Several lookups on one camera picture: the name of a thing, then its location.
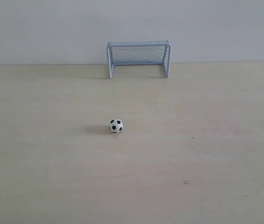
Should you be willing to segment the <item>small black white soccer ball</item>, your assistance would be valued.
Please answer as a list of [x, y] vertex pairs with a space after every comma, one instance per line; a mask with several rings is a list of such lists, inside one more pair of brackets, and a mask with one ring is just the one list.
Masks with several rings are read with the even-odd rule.
[[123, 130], [123, 122], [119, 119], [112, 119], [109, 124], [109, 130], [113, 133], [120, 133]]

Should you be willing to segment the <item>light blue miniature goal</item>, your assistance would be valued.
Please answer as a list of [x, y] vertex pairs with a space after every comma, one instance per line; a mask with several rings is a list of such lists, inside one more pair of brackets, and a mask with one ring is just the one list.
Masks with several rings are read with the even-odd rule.
[[107, 42], [106, 56], [110, 78], [114, 66], [126, 65], [161, 65], [165, 77], [169, 77], [171, 44], [168, 40]]

